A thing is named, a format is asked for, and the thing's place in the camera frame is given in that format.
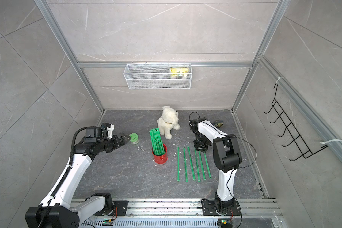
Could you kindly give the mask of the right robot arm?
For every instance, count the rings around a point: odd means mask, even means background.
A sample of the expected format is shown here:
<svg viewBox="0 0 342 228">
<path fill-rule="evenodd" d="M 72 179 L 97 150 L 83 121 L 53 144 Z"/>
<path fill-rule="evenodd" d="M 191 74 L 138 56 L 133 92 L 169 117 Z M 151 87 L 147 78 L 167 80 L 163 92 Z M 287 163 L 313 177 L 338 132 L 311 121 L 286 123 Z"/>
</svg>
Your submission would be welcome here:
<svg viewBox="0 0 342 228">
<path fill-rule="evenodd" d="M 240 166 L 242 155 L 238 140 L 246 140 L 222 132 L 208 119 L 198 118 L 189 121 L 189 127 L 195 134 L 194 148 L 198 152 L 206 152 L 210 146 L 213 150 L 214 164 L 218 169 L 218 188 L 214 200 L 202 199 L 201 205 L 204 216 L 241 216 L 241 206 L 233 194 L 234 178 Z"/>
</svg>

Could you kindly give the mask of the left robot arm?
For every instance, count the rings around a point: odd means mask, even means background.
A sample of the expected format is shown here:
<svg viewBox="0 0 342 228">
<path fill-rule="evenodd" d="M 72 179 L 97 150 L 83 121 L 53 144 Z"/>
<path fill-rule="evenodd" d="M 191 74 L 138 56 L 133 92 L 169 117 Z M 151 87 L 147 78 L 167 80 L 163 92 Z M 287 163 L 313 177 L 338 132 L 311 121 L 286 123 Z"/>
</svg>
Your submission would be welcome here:
<svg viewBox="0 0 342 228">
<path fill-rule="evenodd" d="M 126 145 L 131 137 L 114 135 L 114 125 L 103 123 L 78 129 L 72 138 L 70 156 L 60 177 L 36 207 L 30 207 L 25 221 L 30 228 L 78 228 L 96 214 L 117 218 L 118 208 L 110 193 L 95 193 L 76 207 L 71 207 L 74 193 L 97 155 Z"/>
</svg>

